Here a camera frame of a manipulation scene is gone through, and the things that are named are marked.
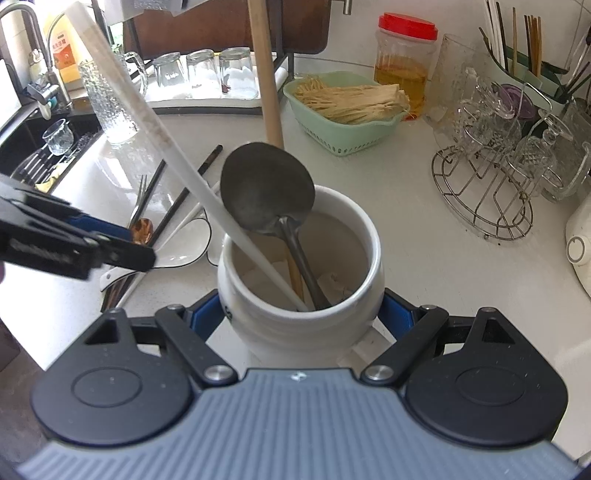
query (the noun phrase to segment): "wooden spoon handle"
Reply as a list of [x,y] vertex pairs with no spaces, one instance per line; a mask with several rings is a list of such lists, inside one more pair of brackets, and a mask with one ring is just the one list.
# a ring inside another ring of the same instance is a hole
[[[248,14],[251,19],[252,45],[255,50],[256,74],[261,91],[262,117],[267,132],[267,142],[284,148],[279,97],[275,83],[273,54],[271,50],[271,33],[269,15],[265,0],[248,0]],[[291,288],[304,300],[304,285],[296,263],[287,246],[285,247],[287,265],[290,269]]]

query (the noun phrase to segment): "metal screw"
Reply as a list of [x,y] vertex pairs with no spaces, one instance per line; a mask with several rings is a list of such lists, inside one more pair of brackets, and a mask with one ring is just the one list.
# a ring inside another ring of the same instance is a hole
[[291,374],[290,378],[296,382],[301,382],[302,380],[308,378],[308,375],[306,375],[304,372],[295,372]]
[[365,369],[364,374],[370,380],[379,382],[392,378],[394,376],[394,370],[387,365],[372,365]]
[[205,370],[205,378],[212,382],[223,382],[232,376],[234,370],[227,365],[214,365]]
[[98,247],[99,246],[99,243],[96,240],[93,240],[92,238],[88,238],[87,236],[84,237],[82,240],[84,240],[86,245],[89,245],[90,247]]

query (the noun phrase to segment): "upside-down glass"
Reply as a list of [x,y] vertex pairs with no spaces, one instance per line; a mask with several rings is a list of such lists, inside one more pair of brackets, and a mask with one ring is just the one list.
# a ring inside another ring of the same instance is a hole
[[187,71],[193,98],[220,98],[222,85],[213,50],[199,50],[187,55]]
[[505,144],[505,137],[513,133],[518,135],[518,128],[511,128],[508,122],[515,116],[512,105],[502,98],[503,90],[495,83],[489,83],[475,75],[471,68],[466,69],[466,84],[473,83],[474,94],[462,99],[454,114],[441,125],[450,132],[453,140],[466,155],[477,153],[481,148],[493,150]]
[[152,63],[156,71],[156,80],[164,99],[186,98],[189,95],[187,81],[178,51],[159,56]]
[[250,48],[227,48],[220,53],[219,62],[222,93],[225,96],[242,99],[253,99],[258,96]]

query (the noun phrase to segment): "kitchen faucet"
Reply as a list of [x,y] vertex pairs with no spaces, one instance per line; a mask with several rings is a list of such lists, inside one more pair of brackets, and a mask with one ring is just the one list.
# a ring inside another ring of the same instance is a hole
[[27,88],[27,91],[33,98],[35,98],[35,100],[38,100],[42,104],[46,104],[52,96],[57,95],[58,106],[62,108],[69,108],[72,105],[72,100],[70,99],[70,95],[66,90],[63,80],[61,79],[60,71],[55,65],[49,45],[44,40],[35,8],[29,2],[24,1],[9,4],[0,9],[0,19],[6,14],[16,10],[22,10],[31,18],[31,23],[33,24],[33,36],[35,37],[36,43],[35,46],[41,51],[41,54],[43,55],[47,65],[46,75],[49,85],[42,91],[39,91],[34,87],[31,89]]

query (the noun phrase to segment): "red lid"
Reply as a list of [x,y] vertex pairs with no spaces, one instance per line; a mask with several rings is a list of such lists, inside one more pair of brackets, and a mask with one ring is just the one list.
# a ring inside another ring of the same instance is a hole
[[427,20],[387,12],[379,16],[378,26],[393,33],[423,40],[437,40],[439,33],[435,24]]

